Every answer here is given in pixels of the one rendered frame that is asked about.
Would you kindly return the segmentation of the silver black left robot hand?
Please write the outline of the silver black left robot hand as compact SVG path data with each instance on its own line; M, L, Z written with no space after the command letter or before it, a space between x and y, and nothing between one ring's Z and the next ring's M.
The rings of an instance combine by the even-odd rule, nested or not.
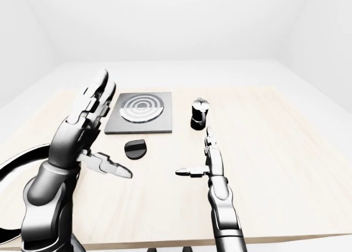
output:
M108 71L101 69L91 84L76 97L69 115L61 123L50 145L48 161L64 169L80 163L98 173L110 173L131 179L132 172L111 161L101 152L93 154L91 145L100 133L101 119L109 112L116 84L108 79Z

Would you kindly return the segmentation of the flat dark stove plate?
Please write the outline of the flat dark stove plate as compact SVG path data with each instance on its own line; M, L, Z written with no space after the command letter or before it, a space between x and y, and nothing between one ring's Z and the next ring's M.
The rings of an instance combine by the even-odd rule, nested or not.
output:
M153 134L172 132L171 92L119 94L105 134Z

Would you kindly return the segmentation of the round black stove knob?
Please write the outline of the round black stove knob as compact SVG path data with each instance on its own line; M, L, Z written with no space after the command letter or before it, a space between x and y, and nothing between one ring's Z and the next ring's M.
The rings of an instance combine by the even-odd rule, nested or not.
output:
M130 160L138 160L145 156L147 146L144 139L128 141L124 145L124 151Z

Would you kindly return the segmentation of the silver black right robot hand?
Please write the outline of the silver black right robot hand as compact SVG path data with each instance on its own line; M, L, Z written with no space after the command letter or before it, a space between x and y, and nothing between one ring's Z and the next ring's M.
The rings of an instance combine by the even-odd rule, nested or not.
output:
M189 176L191 178L197 178L202 176L224 176L222 155L217 146L217 139L210 126L206 128L206 137L204 143L204 153L206 156L205 165L178 169L175 171L176 175Z

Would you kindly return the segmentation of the black silver moka pot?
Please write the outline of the black silver moka pot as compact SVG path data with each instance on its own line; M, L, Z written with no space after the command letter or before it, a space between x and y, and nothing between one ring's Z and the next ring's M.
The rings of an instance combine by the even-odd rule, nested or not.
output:
M194 130L203 130L205 128L209 107L208 101L200 97L193 101L190 125Z

